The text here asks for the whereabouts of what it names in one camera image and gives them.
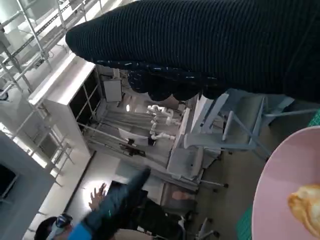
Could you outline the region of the right robot hand, black glove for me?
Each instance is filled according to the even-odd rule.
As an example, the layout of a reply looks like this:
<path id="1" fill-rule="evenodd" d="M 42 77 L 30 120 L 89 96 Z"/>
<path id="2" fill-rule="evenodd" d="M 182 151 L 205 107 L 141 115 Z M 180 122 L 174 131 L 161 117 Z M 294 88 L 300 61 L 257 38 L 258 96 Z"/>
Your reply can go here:
<path id="1" fill-rule="evenodd" d="M 71 28 L 78 57 L 153 101 L 230 89 L 320 101 L 317 0 L 138 0 Z"/>

